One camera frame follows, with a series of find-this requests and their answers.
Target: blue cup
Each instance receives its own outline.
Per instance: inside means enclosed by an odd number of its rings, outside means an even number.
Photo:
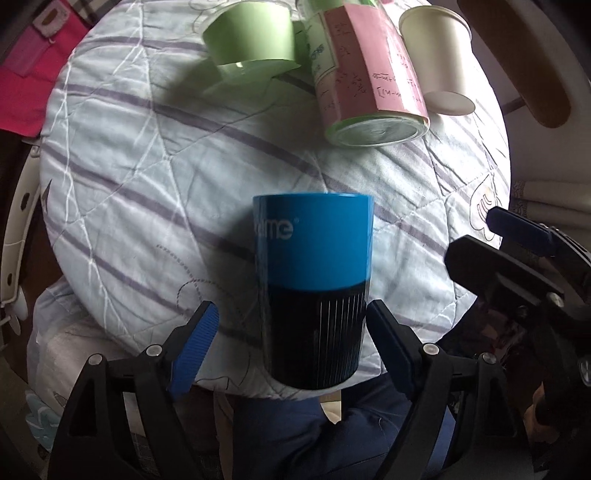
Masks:
[[[265,367],[295,388],[347,380],[359,365],[374,200],[290,193],[254,198]]]

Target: pink label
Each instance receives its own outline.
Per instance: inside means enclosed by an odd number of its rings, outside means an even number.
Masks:
[[[49,45],[48,40],[29,26],[18,38],[2,65],[17,75],[26,77]]]
[[[404,43],[386,13],[345,4],[324,13],[338,67],[316,84],[326,128],[380,111],[428,118]]]

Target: green paper cup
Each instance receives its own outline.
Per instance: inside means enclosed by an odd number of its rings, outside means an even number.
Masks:
[[[311,72],[310,46],[306,35],[306,26],[301,20],[293,22],[295,39],[295,61],[307,72]]]
[[[299,68],[291,8],[283,2],[239,2],[206,22],[203,41],[228,83],[267,80]]]

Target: black cup bottom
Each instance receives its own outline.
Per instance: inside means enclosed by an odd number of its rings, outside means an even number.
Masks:
[[[294,388],[319,390],[359,365],[368,282],[305,292],[268,285],[261,292],[265,367]]]

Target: quilted bedspread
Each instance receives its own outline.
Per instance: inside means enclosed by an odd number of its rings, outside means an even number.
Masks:
[[[223,3],[124,0],[75,49],[42,133],[47,230],[76,296],[128,352],[163,342],[211,300],[220,328],[197,384],[258,397],[319,395],[279,384],[262,366],[252,197],[373,195],[370,297],[435,341],[475,299],[447,276],[449,242],[468,234],[500,244],[484,218],[508,204],[504,123],[474,59],[475,113],[431,114],[430,132],[401,145],[334,147],[305,77],[211,81],[200,25]],[[425,3],[395,0],[387,10],[397,24]],[[345,385],[383,371],[366,333]]]

